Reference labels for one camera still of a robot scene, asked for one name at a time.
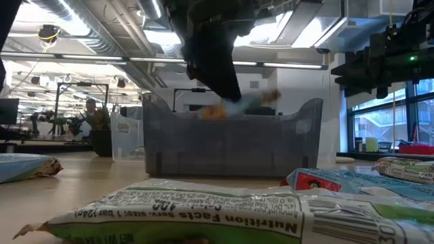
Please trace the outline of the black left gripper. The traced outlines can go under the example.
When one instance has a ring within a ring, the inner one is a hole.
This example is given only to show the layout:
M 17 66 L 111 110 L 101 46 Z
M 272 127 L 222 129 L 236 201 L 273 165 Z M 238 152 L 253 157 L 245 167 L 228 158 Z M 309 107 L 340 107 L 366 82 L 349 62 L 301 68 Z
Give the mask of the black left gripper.
M 165 11 L 179 37 L 192 37 L 207 28 L 223 28 L 232 35 L 250 33 L 260 11 L 258 0 L 165 0 Z M 193 37 L 185 43 L 186 72 L 231 102 L 241 99 L 232 59 L 233 46 L 224 36 Z

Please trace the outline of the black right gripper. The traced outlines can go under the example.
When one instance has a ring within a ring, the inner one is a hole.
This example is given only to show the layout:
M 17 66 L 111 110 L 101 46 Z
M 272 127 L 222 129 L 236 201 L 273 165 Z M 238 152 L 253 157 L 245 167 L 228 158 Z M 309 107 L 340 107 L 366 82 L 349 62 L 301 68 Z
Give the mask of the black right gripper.
M 414 27 L 387 27 L 370 36 L 370 45 L 362 51 L 346 54 L 346 63 L 331 70 L 345 97 L 369 93 L 385 98 L 396 82 L 419 80 L 419 41 Z

